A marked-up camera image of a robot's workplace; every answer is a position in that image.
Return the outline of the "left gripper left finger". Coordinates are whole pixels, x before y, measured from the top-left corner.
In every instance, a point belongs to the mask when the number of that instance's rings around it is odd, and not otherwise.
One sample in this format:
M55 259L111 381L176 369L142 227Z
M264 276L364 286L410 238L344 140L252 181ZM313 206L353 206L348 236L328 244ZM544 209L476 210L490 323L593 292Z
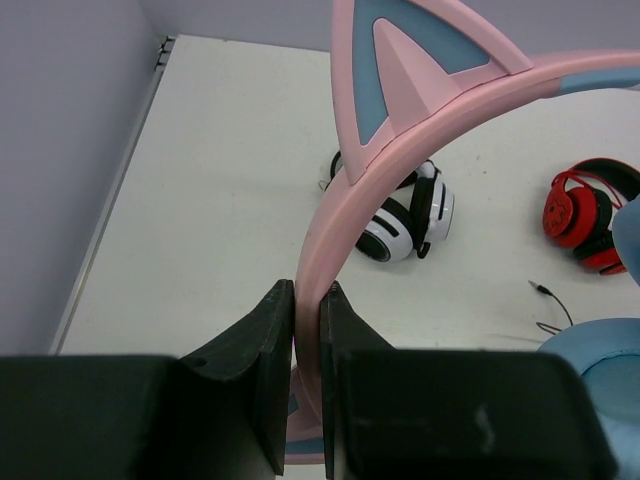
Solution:
M281 475L289 404L294 287L281 279L243 318L181 358L181 475Z

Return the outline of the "pink blue cat-ear headphones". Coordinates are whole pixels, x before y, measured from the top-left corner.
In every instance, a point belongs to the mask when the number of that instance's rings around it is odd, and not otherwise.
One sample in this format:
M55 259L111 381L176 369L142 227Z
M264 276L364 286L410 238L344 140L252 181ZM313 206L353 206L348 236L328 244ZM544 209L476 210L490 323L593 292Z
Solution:
M635 50L530 57L459 1L337 1L330 65L344 168L313 216L295 278L297 409L285 454L295 465L325 459L321 300L393 188L492 118L541 98L639 84Z

